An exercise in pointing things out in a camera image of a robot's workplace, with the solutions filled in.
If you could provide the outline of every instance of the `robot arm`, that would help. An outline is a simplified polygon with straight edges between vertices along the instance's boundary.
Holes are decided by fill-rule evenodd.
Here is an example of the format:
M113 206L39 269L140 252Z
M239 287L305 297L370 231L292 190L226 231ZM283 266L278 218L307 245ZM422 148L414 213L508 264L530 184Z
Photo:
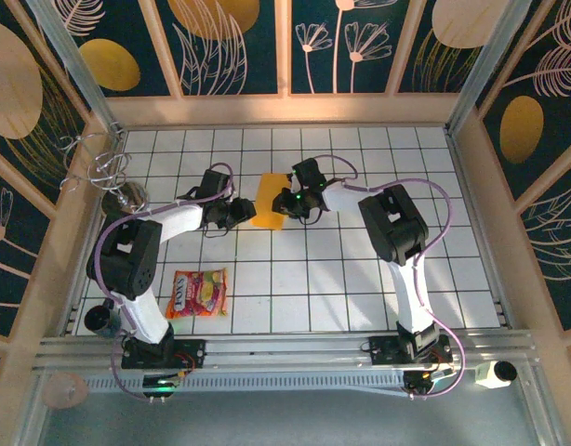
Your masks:
M308 217L313 207L340 212L359 207L372 245L392 273L399 302L399 349L407 361L428 352L438 342L439 332L432 316L424 311L424 307L430 310L428 297L423 295L421 302L418 298L414 273L417 268L418 286L425 290L423 261L415 266L414 260L424 249L428 227L403 186L393 186L375 195L348 190L334 180L326 181L314 159L294 168L297 190L284 190L276 197L273 210L292 217ZM193 193L194 198L217 194L225 187L225 177L207 170L201 186L180 198L188 199ZM110 234L100 258L103 279L135 322L136 332L130 346L141 357L146 356L148 363L163 367L172 355L174 342L172 326L160 311L152 289L159 244L210 222L229 229L254 215L254 207L248 200L228 202L226 198L135 219ZM112 221L108 218L105 227ZM95 278L93 254L87 275Z

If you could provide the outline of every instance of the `white grid floor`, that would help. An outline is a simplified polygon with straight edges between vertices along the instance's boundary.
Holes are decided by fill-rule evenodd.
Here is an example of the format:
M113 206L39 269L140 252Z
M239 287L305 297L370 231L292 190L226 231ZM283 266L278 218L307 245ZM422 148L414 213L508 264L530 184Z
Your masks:
M456 209L453 228L426 259L432 308L454 328L499 327L499 305L490 293L442 128L134 131L126 151L132 154L130 179L146 187L152 207L199 185L205 169L220 161L233 168L239 194L251 200L261 174L288 173L293 164L324 153L351 161L362 185L427 177L445 188ZM319 165L327 177L349 174L338 161L320 159ZM428 186L406 188L434 237L445 223L444 200ZM391 274L377 259L359 211L324 213L306 229L287 219L281 231L245 223L221 238L205 238L200 230L182 234L160 249L153 285L160 308L166 309L176 270L219 268L229 271L228 316L173 321L178 334L395 330ZM90 281L83 296L68 331L74 335L91 335L83 318L102 300Z

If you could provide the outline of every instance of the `snack bag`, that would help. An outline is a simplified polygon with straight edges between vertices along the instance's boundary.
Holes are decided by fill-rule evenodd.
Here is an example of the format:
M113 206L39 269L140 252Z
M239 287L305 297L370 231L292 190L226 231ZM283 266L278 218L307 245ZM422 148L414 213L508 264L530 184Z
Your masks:
M176 271L166 319L185 316L225 316L228 271Z

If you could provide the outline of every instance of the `orange sponge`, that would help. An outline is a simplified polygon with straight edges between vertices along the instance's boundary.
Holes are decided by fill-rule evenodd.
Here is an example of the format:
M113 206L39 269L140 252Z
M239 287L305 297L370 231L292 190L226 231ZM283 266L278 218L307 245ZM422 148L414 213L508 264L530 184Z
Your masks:
M286 216L273 212L273 200L282 192L283 188L290 186L286 174L263 174L260 178L257 200L255 201L257 216L250 220L250 224L257 228L281 230Z

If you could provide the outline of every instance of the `yellow oval pattern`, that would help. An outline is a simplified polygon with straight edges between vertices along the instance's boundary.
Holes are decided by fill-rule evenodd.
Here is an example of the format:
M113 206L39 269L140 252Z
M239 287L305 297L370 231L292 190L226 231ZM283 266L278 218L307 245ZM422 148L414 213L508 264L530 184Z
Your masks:
M259 0L168 0L168 3L176 19L187 31L204 39L216 40L218 33L214 32L213 26L216 30L220 29L216 1L226 17L232 16L236 20L242 34L252 28L259 17Z
M42 78L29 48L0 24L0 136L25 138L42 113Z
M524 162L536 149L544 129L544 111L529 96L511 101L500 122L500 151L513 164Z
M139 84L139 64L112 40L90 40L81 45L79 52L99 85L113 91L127 91Z
M437 0L432 29L443 45L477 48L488 42L510 0Z

